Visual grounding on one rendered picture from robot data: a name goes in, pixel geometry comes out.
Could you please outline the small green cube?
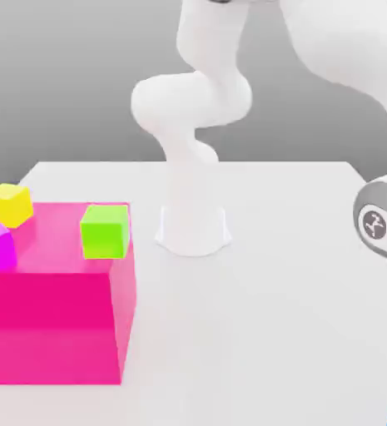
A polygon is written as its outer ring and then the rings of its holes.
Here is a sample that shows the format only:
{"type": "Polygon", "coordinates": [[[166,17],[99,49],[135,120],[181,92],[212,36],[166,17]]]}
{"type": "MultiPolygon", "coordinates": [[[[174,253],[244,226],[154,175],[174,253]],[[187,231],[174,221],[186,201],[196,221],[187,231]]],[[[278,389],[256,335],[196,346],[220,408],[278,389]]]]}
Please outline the small green cube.
{"type": "Polygon", "coordinates": [[[123,259],[130,239],[128,205],[89,205],[80,221],[85,259],[123,259]]]}

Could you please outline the small yellow cube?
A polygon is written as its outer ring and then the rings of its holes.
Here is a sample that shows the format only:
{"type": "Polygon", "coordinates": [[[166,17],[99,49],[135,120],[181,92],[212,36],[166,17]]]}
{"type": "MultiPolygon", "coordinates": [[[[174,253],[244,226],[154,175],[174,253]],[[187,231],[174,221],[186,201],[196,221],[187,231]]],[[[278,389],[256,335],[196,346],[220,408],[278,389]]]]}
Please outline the small yellow cube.
{"type": "Polygon", "coordinates": [[[26,186],[0,184],[0,223],[16,229],[32,216],[30,190],[26,186]]]}

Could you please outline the large pink box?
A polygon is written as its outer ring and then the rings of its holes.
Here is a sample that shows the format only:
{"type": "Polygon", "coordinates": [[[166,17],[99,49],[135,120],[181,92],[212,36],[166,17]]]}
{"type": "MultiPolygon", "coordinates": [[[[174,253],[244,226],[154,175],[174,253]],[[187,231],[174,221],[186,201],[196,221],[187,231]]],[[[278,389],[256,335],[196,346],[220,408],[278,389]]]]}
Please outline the large pink box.
{"type": "Polygon", "coordinates": [[[136,308],[135,258],[87,260],[81,202],[37,203],[0,272],[0,384],[120,384],[136,308]]]}

